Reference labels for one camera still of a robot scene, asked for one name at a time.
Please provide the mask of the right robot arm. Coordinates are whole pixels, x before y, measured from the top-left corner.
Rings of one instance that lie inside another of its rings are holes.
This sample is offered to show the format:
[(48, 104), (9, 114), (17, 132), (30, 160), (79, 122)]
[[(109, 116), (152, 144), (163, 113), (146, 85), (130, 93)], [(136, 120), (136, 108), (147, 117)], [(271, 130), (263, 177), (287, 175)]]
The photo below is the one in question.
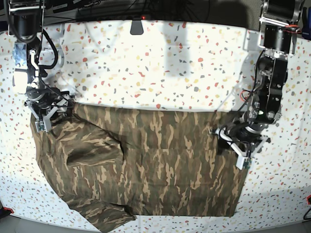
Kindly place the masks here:
[[(8, 33), (17, 39), (13, 49), (15, 91), (26, 96), (25, 105), (40, 123), (59, 115), (69, 116), (74, 107), (73, 96), (68, 91), (50, 87), (43, 80), (48, 75), (46, 71), (55, 68), (59, 57), (55, 44), (43, 28), (45, 1), (5, 0), (3, 6)], [(44, 39), (54, 54), (50, 65), (39, 63)]]

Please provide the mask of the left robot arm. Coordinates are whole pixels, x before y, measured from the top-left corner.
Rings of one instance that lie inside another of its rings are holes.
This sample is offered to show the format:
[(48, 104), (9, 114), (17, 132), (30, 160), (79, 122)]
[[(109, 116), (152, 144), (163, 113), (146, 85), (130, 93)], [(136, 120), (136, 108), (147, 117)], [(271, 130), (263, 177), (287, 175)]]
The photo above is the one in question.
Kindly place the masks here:
[(288, 78), (288, 57), (295, 54), (302, 0), (264, 0), (259, 17), (254, 84), (241, 107), (214, 134), (245, 162), (269, 138), (261, 132), (281, 116), (282, 88)]

